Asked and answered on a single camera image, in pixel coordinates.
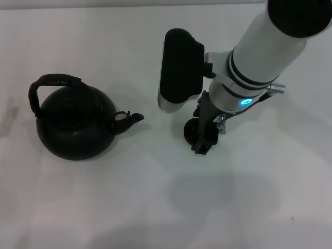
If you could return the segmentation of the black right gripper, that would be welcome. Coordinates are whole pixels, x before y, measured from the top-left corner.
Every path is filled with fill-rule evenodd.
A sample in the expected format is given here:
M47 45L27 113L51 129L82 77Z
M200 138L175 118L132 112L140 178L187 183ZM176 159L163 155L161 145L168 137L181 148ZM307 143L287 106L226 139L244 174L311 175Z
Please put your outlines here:
M198 118L198 138L200 140L191 146L191 150L195 154L206 155L217 144L218 128L214 120L219 114L220 110L210 100L209 93L203 91L193 113L193 116Z

